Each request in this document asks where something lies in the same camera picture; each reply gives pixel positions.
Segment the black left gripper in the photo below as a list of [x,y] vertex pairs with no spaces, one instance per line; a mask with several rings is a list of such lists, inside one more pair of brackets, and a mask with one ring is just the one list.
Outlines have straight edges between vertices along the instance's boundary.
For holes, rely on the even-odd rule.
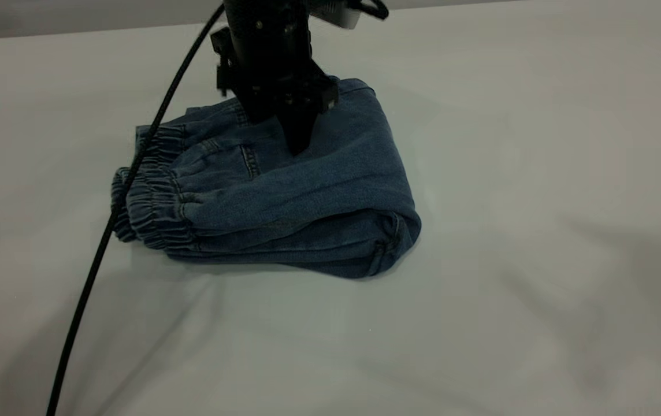
[[217,87],[230,91],[253,123],[273,116],[291,155],[310,144],[315,119],[338,104],[337,81],[315,63],[309,17],[325,1],[225,1],[227,27],[211,42],[220,56]]

